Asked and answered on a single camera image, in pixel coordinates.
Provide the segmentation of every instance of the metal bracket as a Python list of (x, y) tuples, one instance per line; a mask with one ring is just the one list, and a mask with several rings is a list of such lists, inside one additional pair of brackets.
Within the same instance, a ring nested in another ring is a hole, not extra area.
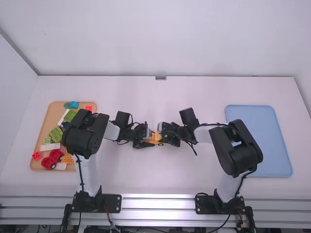
[(238, 197), (228, 203), (222, 203), (214, 196), (196, 196), (195, 212), (198, 215), (236, 215), (237, 209), (245, 215), (244, 198)]
[(100, 194), (98, 197), (100, 208), (98, 211), (91, 209), (81, 209), (75, 204), (75, 199), (72, 202), (71, 212), (82, 212), (82, 213), (106, 213), (106, 207), (111, 214), (117, 214), (121, 211), (122, 196), (119, 194)]

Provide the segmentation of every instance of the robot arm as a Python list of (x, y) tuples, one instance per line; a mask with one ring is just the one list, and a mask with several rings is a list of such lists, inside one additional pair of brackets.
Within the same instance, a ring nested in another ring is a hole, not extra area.
[[(183, 126), (174, 122), (158, 124), (158, 130), (165, 142), (179, 147), (180, 141), (185, 141), (195, 154), (193, 145), (212, 143), (219, 163), (225, 172), (213, 196), (206, 193), (196, 195), (196, 213), (228, 214), (228, 220), (231, 214), (237, 214), (236, 208), (239, 208), (243, 210), (242, 213), (239, 212), (239, 215), (246, 214), (250, 231), (256, 233), (252, 208), (245, 207), (244, 199), (238, 197), (243, 180), (248, 174), (256, 171), (257, 165), (263, 160), (262, 152), (251, 133), (240, 119), (228, 124), (200, 124), (192, 108), (179, 113)], [(237, 229), (244, 231), (242, 219), (237, 222)]]

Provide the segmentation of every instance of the lego brick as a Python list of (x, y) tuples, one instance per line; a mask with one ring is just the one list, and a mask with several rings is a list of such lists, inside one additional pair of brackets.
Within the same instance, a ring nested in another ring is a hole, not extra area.
[(53, 149), (60, 149), (60, 143), (51, 143), (40, 146), (40, 151), (48, 151)]

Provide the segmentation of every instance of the wooden tray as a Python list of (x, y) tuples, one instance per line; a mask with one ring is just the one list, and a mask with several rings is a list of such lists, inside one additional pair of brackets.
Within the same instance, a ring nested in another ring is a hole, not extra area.
[[(34, 153), (36, 151), (40, 151), (40, 146), (43, 144), (43, 139), (45, 137), (49, 136), (49, 133), (51, 130), (53, 130), (55, 127), (57, 127), (57, 123), (60, 120), (60, 118), (62, 117), (62, 115), (65, 113), (66, 109), (64, 108), (64, 103), (67, 103), (70, 101), (56, 101), (56, 102), (52, 102), (49, 105), (49, 108), (47, 110), (47, 113), (45, 115), (42, 127), (41, 127), (41, 131), (34, 149)], [(79, 102), (79, 109), (80, 108), (86, 108), (86, 106), (88, 105), (92, 105), (92, 112), (95, 113), (97, 110), (97, 105), (93, 102)], [(61, 151), (64, 152), (65, 155), (70, 155), (67, 153), (67, 150), (65, 147), (61, 146)], [(42, 158), (38, 161), (34, 160), (31, 157), (31, 162), (30, 162), (30, 169), (32, 171), (59, 171), (59, 170), (46, 170), (43, 166), (41, 166), (41, 160), (45, 157), (48, 157), (50, 154), (50, 150), (49, 151), (42, 151)], [(65, 171), (75, 171), (75, 167), (74, 164), (67, 164), (66, 170)]]

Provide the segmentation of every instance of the light blue tray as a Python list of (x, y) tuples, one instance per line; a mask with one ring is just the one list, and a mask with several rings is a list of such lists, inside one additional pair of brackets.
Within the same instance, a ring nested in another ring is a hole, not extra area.
[(241, 119), (258, 143), (263, 162), (253, 177), (290, 177), (293, 174), (276, 113), (268, 105), (228, 105), (227, 121)]

